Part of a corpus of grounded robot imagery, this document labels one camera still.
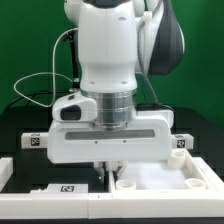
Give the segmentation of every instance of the black table surface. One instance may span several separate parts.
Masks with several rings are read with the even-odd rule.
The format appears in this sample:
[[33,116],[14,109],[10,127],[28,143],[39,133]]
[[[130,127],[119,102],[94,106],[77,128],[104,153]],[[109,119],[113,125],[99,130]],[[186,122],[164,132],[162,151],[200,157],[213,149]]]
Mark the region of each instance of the black table surface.
[[[46,150],[22,150],[21,135],[47,132],[51,111],[39,107],[14,107],[0,116],[0,158],[12,157],[14,173],[3,193],[29,193],[49,183],[88,183],[89,192],[105,192],[91,163],[55,165]],[[202,157],[224,179],[224,132],[192,109],[175,108],[173,134],[194,136],[193,156]],[[1,223],[224,223],[223,218],[182,219],[101,219],[101,220],[3,220]]]

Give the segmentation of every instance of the green backdrop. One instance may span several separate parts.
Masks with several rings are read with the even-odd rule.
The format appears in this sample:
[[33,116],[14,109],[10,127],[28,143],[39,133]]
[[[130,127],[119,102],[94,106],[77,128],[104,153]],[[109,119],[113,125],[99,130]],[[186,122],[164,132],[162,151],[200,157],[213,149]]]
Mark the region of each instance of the green backdrop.
[[[52,71],[53,45],[63,31],[73,27],[63,2],[0,1],[0,112],[17,97],[16,80]],[[185,36],[184,60],[169,76],[152,77],[152,83],[162,103],[193,108],[224,130],[224,1],[173,0],[173,5]],[[72,76],[68,43],[59,45],[57,72]],[[51,87],[50,83],[49,77],[35,78],[20,89],[37,91]],[[69,87],[65,83],[59,79],[58,88]],[[137,99],[143,102],[141,91]]]

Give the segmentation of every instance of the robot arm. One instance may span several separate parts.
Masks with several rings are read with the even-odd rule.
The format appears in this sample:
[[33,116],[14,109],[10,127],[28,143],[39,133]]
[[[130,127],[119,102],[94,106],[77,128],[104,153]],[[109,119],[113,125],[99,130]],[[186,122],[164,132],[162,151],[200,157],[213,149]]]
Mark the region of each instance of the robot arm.
[[[176,60],[179,48],[175,48],[176,31],[180,32],[180,28],[170,0],[148,0],[148,8],[153,9],[148,12],[144,12],[143,3],[65,2],[68,18],[79,27],[82,79],[80,91],[57,100],[53,107],[54,121],[48,139],[48,158],[52,162],[168,159],[172,111],[142,112],[135,107],[137,47],[144,50],[144,76],[152,68],[170,71],[180,61]],[[167,35],[170,28],[174,34]],[[163,45],[163,36],[168,46]]]
[[[82,0],[65,1],[65,13],[69,20],[79,26]],[[136,17],[136,27],[145,21],[142,30],[141,49],[144,72],[153,75],[167,75],[179,65],[184,54],[184,37],[176,20],[170,0],[132,0]],[[139,60],[136,73],[141,73]]]

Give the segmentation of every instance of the white cable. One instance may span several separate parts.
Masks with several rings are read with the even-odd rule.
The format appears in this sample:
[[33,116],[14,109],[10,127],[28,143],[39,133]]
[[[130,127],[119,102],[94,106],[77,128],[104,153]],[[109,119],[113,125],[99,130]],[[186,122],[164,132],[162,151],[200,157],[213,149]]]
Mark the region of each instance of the white cable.
[[[28,76],[26,76],[26,77],[23,77],[23,78],[19,79],[19,80],[14,84],[14,90],[15,90],[16,93],[18,93],[18,94],[19,94],[20,96],[22,96],[23,98],[25,98],[25,99],[27,99],[27,100],[29,100],[29,101],[31,101],[31,102],[33,102],[33,103],[39,105],[39,106],[42,106],[42,107],[50,107],[50,106],[52,106],[52,103],[49,104],[49,105],[45,105],[45,104],[39,103],[39,102],[37,102],[37,101],[35,101],[35,100],[33,100],[33,99],[27,97],[26,95],[22,94],[21,92],[19,92],[19,91],[17,90],[17,85],[18,85],[20,82],[24,81],[25,79],[29,79],[29,78],[32,78],[32,77],[34,77],[34,76],[40,76],[40,75],[53,75],[53,73],[50,73],[50,72],[40,72],[40,73],[35,73],[35,74],[32,74],[32,75],[28,75]],[[69,80],[70,82],[72,82],[72,80],[71,80],[70,78],[68,78],[68,77],[66,77],[66,76],[64,76],[64,75],[57,74],[57,73],[55,73],[55,75],[57,75],[57,76],[61,76],[61,77],[65,78],[65,79]]]
[[[56,76],[56,75],[57,75],[57,76],[61,76],[61,77],[64,77],[64,78],[68,79],[69,81],[73,82],[73,81],[72,81],[71,79],[69,79],[68,77],[66,77],[66,76],[64,76],[64,75],[61,75],[61,74],[56,74],[56,73],[55,73],[55,64],[56,64],[56,63],[55,63],[55,55],[56,55],[57,46],[58,46],[59,41],[62,39],[62,37],[63,37],[65,34],[71,32],[71,31],[75,31],[75,30],[78,30],[78,28],[74,28],[74,29],[67,30],[66,32],[64,32],[63,34],[61,34],[61,36],[57,39],[57,41],[56,41],[56,43],[55,43],[55,45],[54,45],[53,56],[52,56],[52,69],[53,69],[53,72],[52,72],[52,73],[49,73],[49,72],[35,73],[35,74],[28,75],[28,76],[26,76],[26,77],[24,77],[24,78],[19,79],[19,80],[14,84],[14,90],[15,90],[16,93],[18,93],[20,96],[24,97],[25,99],[27,99],[27,100],[29,100],[29,101],[31,101],[31,102],[33,102],[33,103],[39,105],[39,106],[42,106],[42,107],[51,107],[51,106],[53,106],[53,104],[54,104],[54,102],[55,102],[55,99],[56,99],[56,81],[55,81],[55,76]],[[25,96],[24,94],[22,94],[21,92],[19,92],[19,91],[17,90],[17,85],[18,85],[21,81],[23,81],[23,80],[25,80],[25,79],[28,79],[28,78],[31,78],[31,77],[34,77],[34,76],[39,76],[39,75],[50,75],[50,74],[52,75],[52,79],[53,79],[53,81],[52,81],[52,83],[53,83],[53,97],[52,97],[52,101],[51,101],[51,103],[50,103],[49,105],[42,104],[42,103],[39,103],[39,102],[37,102],[37,101],[35,101],[35,100],[32,100],[31,98]]]

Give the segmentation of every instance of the white plastic part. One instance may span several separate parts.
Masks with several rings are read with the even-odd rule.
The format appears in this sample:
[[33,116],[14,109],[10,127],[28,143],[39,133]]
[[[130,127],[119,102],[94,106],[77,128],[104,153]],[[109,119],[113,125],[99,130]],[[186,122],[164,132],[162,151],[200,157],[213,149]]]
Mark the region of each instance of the white plastic part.
[[173,127],[174,113],[171,110],[138,111],[138,116],[141,116],[141,117],[162,116],[168,122],[169,128]]
[[45,190],[32,190],[31,194],[39,194],[39,193],[73,193],[73,194],[84,194],[88,193],[88,184],[49,184],[47,189]]
[[145,11],[145,2],[144,0],[132,0],[135,10],[136,17],[142,17]]
[[175,134],[172,135],[172,148],[173,149],[193,149],[194,137],[189,134]]
[[93,167],[101,179],[101,183],[104,183],[105,169],[103,167],[103,162],[94,162]]
[[[64,121],[61,118],[61,111],[71,106],[78,106],[81,110],[79,120]],[[68,96],[59,98],[52,110],[53,118],[58,122],[91,122],[97,118],[97,104],[94,99],[83,96],[80,91]]]
[[116,182],[116,189],[117,190],[135,190],[136,183],[130,179],[120,179]]
[[80,5],[82,0],[66,0],[64,3],[65,14],[76,26],[79,25]]
[[9,178],[13,174],[13,160],[12,158],[0,159],[0,191],[4,188]]
[[173,151],[168,159],[168,166],[172,169],[183,169],[185,165],[185,158],[186,156],[184,151]]
[[128,166],[128,161],[116,161],[116,162],[107,162],[106,163],[106,171],[114,171],[116,172],[117,177],[121,177],[123,172]]
[[185,181],[187,189],[202,190],[206,189],[206,183],[203,180],[190,178]]
[[[148,131],[149,128],[152,135],[137,136],[138,130]],[[53,163],[168,160],[172,150],[171,133],[169,124],[163,116],[151,115],[150,111],[148,116],[146,112],[139,112],[138,116],[127,124],[125,130],[135,131],[136,137],[77,139],[77,134],[82,136],[83,133],[87,133],[88,137],[91,137],[93,133],[94,136],[97,129],[90,123],[53,121],[49,130],[48,158]],[[67,133],[72,133],[74,138],[66,138]]]
[[[145,12],[143,17],[136,19],[137,30],[139,29],[142,22],[145,22],[140,44],[144,61],[144,70],[146,74],[148,73],[149,64],[151,61],[152,52],[155,45],[163,13],[164,13],[164,5],[162,4],[154,17],[152,17],[152,11],[149,11]],[[138,61],[136,63],[135,71],[136,73],[141,72]]]
[[[70,185],[50,184],[30,194],[0,194],[0,219],[224,217],[224,183],[201,158],[183,151],[184,170],[169,169],[166,161],[129,163],[123,179],[130,173],[136,190],[116,190],[109,171],[109,193],[61,192]],[[204,181],[206,189],[186,189],[191,178]]]
[[160,0],[146,0],[149,11],[154,11]]
[[22,149],[46,149],[48,132],[23,133],[21,136]]
[[82,90],[116,93],[137,88],[137,33],[132,1],[109,9],[82,2],[78,35]]

